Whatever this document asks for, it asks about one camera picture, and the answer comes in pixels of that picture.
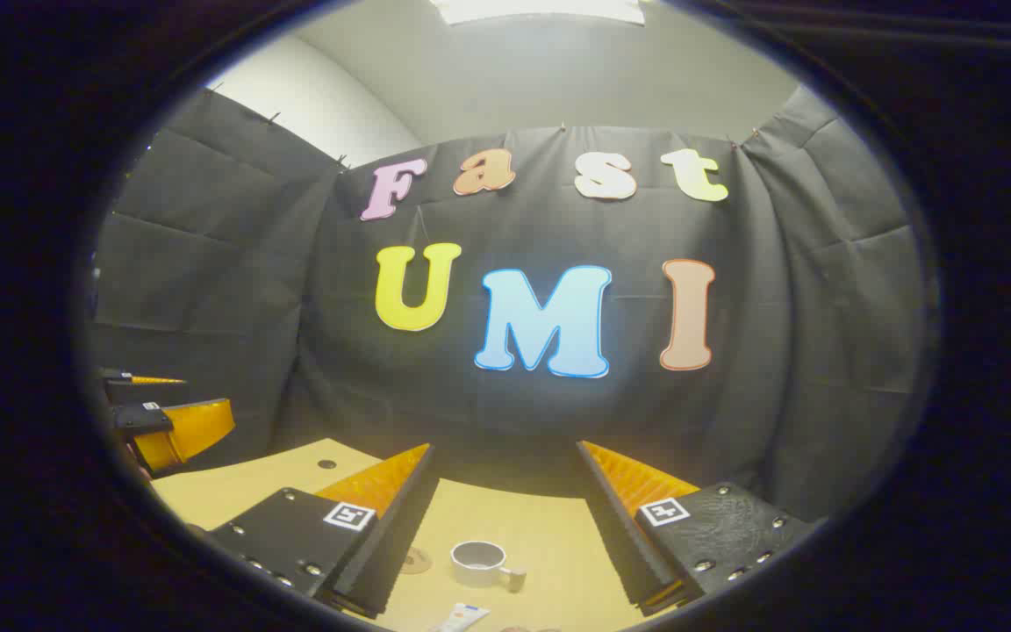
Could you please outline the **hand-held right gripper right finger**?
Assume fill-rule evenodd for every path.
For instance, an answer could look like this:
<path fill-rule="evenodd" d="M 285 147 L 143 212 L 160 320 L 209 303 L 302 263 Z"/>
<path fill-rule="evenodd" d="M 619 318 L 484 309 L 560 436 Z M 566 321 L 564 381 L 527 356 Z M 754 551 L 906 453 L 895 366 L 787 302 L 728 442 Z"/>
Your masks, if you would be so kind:
<path fill-rule="evenodd" d="M 698 487 L 593 442 L 577 442 L 577 454 L 607 555 L 645 615 L 738 583 L 822 524 L 737 483 Z"/>

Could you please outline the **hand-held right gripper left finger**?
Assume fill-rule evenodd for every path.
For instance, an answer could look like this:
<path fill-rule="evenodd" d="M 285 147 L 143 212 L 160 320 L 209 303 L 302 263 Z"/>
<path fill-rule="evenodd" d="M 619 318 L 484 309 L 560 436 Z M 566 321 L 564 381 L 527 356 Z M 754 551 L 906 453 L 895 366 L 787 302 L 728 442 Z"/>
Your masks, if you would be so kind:
<path fill-rule="evenodd" d="M 406 449 L 319 492 L 284 487 L 207 536 L 305 599 L 374 619 L 386 609 L 434 495 L 434 449 Z"/>

